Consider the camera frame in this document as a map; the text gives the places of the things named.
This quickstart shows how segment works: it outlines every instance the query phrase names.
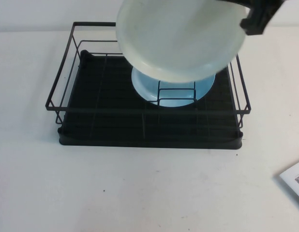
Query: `black wire dish rack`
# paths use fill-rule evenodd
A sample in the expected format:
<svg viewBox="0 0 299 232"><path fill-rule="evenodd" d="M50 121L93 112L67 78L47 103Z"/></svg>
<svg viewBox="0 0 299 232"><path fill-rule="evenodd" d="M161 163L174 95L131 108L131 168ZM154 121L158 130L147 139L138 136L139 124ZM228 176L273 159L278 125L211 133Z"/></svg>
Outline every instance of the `black wire dish rack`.
<svg viewBox="0 0 299 232"><path fill-rule="evenodd" d="M160 97L156 105L142 99L133 87L131 72L132 66L118 47L115 23L73 24L46 102L47 110L57 114L61 144L207 149L242 146L240 129L251 106L238 56L216 74L205 97L197 101L196 89L189 89L194 91L194 103L183 107L162 107L160 102L166 99ZM158 96L166 90L175 89L159 87Z"/></svg>

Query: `blue plate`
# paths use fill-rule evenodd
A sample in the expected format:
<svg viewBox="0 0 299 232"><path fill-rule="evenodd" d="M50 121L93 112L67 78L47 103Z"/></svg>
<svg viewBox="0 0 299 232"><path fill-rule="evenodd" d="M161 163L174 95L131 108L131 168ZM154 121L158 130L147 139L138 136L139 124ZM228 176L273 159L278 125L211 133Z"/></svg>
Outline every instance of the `blue plate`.
<svg viewBox="0 0 299 232"><path fill-rule="evenodd" d="M215 80L215 75L210 76L201 81L195 82L196 99L203 98L212 88ZM136 68L132 70L132 83L138 94L145 100L157 105L158 99L158 84L159 81L153 79ZM194 82L189 83L169 83L160 82L160 106L179 107L189 105L194 102Z"/></svg>

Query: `white plate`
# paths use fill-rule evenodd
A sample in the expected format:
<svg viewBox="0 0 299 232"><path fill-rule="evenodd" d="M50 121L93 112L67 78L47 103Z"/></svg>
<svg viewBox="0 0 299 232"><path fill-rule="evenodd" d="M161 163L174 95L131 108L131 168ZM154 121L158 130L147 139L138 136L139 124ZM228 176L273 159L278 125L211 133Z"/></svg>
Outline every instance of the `white plate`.
<svg viewBox="0 0 299 232"><path fill-rule="evenodd" d="M153 101L151 103L157 105L158 99L158 84L159 81L138 71L136 68L132 70L132 83L138 94L147 101ZM204 97L211 89L215 80L215 75L195 82L196 99L199 100ZM160 90L159 99L160 106L166 107L179 107L188 105L194 102L194 83L169 83L160 82L160 89L164 88L191 88L190 90Z"/></svg>
<svg viewBox="0 0 299 232"><path fill-rule="evenodd" d="M218 0L125 0L117 39L142 73L167 82L211 76L240 50L245 7Z"/></svg>

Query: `white table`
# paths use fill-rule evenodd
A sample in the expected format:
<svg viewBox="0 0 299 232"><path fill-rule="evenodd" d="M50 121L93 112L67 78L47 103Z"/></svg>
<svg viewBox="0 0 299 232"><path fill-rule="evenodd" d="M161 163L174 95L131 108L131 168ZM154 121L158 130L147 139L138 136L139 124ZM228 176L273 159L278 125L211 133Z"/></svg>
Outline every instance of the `white table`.
<svg viewBox="0 0 299 232"><path fill-rule="evenodd" d="M0 33L0 232L299 232L277 178L299 161L299 28L240 52L238 151L61 146L45 101L68 35Z"/></svg>

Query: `white wall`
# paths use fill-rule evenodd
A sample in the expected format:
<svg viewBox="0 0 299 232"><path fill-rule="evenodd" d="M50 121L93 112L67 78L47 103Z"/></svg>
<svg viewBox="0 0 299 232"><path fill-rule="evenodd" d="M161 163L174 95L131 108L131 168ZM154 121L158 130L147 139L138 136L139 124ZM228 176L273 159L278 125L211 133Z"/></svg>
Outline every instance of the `white wall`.
<svg viewBox="0 0 299 232"><path fill-rule="evenodd" d="M0 31L69 30L74 21L115 21L122 1L0 0ZM273 24L299 25L299 0L288 0Z"/></svg>

